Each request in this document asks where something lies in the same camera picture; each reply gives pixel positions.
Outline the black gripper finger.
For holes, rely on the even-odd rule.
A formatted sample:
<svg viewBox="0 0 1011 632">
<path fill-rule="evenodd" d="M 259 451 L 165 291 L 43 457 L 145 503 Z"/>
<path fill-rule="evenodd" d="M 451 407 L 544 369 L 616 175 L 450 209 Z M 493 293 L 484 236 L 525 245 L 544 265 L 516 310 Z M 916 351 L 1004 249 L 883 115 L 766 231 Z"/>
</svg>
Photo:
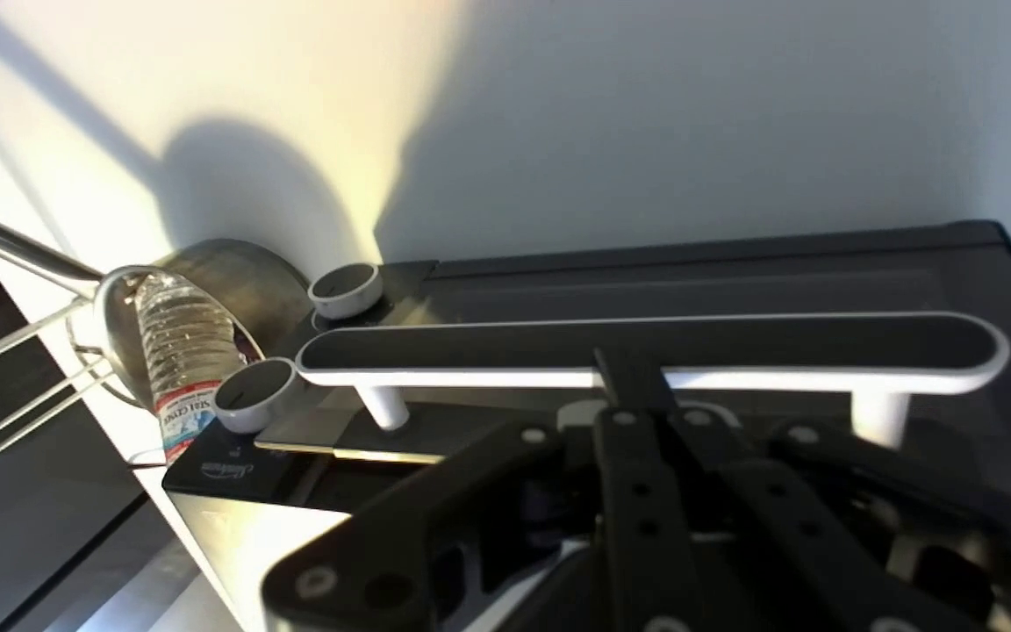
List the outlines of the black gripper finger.
<svg viewBox="0 0 1011 632">
<path fill-rule="evenodd" d="M 669 414 L 673 394 L 656 362 L 620 348 L 596 348 L 592 362 L 600 369 L 602 394 L 625 411 Z"/>
</svg>

